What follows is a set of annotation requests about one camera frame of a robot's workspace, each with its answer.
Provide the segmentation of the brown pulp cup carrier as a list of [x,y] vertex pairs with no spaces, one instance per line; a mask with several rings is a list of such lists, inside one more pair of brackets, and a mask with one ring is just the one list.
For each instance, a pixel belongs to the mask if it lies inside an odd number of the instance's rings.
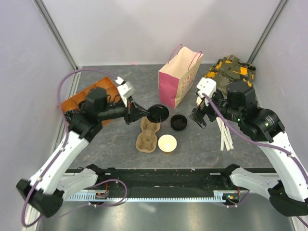
[[160,123],[151,122],[147,117],[141,119],[141,133],[137,136],[136,149],[143,153],[152,153],[156,147],[158,138],[156,132],[160,129]]

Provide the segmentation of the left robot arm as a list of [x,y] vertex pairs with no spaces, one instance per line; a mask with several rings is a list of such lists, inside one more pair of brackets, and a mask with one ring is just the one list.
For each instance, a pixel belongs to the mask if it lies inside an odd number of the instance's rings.
[[43,216],[54,216],[66,199],[83,189],[104,187],[105,176],[90,168],[62,179],[73,160],[102,130],[102,121],[124,118],[129,124],[149,115],[146,109],[134,102],[132,95],[135,89],[128,82],[118,86],[117,90],[120,100],[111,103],[108,102],[106,89],[91,89],[81,110],[71,120],[68,133],[48,161],[29,180],[21,179],[17,183],[25,203]]

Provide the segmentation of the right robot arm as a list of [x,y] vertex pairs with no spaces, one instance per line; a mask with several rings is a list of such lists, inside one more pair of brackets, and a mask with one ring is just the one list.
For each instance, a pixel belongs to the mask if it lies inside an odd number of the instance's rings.
[[227,95],[223,96],[216,81],[203,77],[196,94],[202,101],[192,110],[192,120],[205,128],[205,116],[211,122],[219,117],[241,139],[258,146],[279,176],[278,180],[270,181],[232,164],[220,177],[221,186],[253,191],[268,199],[286,217],[307,216],[308,173],[295,154],[280,118],[274,111],[258,106],[254,88],[244,81],[235,81],[227,86]]

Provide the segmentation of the brown paper cup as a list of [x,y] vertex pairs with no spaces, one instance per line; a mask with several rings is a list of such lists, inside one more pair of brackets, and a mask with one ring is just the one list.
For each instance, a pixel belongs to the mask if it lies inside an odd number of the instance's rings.
[[163,154],[169,155],[173,153],[178,143],[174,136],[165,134],[158,139],[157,144]]

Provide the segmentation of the pink and cream paper bag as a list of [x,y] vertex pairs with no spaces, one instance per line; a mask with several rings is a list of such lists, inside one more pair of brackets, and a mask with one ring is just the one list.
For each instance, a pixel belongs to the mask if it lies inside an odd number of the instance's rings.
[[158,96],[160,102],[175,109],[191,88],[203,52],[194,52],[179,44],[168,62],[158,71]]

